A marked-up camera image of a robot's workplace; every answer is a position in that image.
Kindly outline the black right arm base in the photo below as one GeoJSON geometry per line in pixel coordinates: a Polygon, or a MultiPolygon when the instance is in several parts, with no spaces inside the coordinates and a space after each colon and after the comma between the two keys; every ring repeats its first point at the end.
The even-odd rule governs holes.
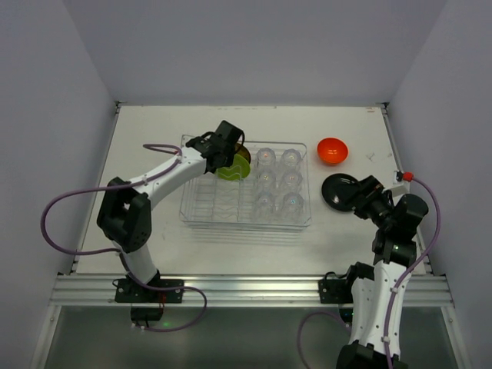
{"type": "Polygon", "coordinates": [[[349,271],[346,274],[327,272],[317,283],[317,290],[322,304],[346,305],[353,304],[351,292],[354,282],[364,276],[360,271],[349,271]]]}

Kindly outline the orange plastic bowl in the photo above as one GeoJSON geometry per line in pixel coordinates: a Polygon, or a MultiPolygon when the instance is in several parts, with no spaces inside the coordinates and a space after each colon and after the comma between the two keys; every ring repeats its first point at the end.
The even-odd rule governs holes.
{"type": "Polygon", "coordinates": [[[339,138],[323,138],[317,144],[317,156],[327,165],[339,165],[348,155],[348,146],[339,138]]]}

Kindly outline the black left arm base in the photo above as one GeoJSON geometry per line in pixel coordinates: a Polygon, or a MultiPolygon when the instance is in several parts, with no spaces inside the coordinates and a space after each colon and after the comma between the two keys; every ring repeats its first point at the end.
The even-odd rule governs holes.
{"type": "Polygon", "coordinates": [[[116,288],[115,302],[130,304],[131,322],[145,327],[162,318],[166,304],[180,304],[184,293],[181,279],[154,278],[151,288],[145,288],[125,277],[113,280],[112,285],[116,288]]]}

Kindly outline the lime green plate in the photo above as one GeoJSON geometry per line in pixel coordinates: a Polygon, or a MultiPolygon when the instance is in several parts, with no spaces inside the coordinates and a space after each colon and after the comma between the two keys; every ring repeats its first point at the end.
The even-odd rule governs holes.
{"type": "Polygon", "coordinates": [[[240,181],[246,179],[250,173],[250,163],[240,154],[234,156],[231,166],[219,168],[216,171],[217,177],[226,181],[240,181]]]}

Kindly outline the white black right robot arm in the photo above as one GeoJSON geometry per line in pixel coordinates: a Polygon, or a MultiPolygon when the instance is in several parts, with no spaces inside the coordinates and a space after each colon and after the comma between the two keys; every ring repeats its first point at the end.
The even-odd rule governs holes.
{"type": "Polygon", "coordinates": [[[371,265],[356,263],[348,271],[354,316],[351,337],[337,359],[339,368],[406,368],[401,360],[401,312],[404,293],[417,260],[414,236],[428,213],[413,194],[393,201],[391,191],[373,176],[344,179],[334,191],[341,204],[377,226],[371,265]]]}

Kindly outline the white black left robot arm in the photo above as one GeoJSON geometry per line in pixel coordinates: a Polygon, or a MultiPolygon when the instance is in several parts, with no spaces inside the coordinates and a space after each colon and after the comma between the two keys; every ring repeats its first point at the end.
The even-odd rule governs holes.
{"type": "Polygon", "coordinates": [[[155,281],[160,277],[148,249],[155,207],[183,184],[232,166],[244,139],[244,131],[222,121],[214,131],[196,136],[182,147],[146,144],[151,150],[169,150],[172,157],[131,180],[110,180],[96,223],[136,284],[155,291],[155,281]]]}

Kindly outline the black plate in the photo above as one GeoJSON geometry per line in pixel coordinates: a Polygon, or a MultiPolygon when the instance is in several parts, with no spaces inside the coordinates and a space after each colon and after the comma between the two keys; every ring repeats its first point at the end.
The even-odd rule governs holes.
{"type": "Polygon", "coordinates": [[[353,211],[354,207],[363,201],[364,196],[361,195],[353,204],[344,203],[344,186],[352,181],[358,180],[350,175],[342,173],[328,176],[321,186],[321,195],[324,202],[335,211],[353,211]]]}

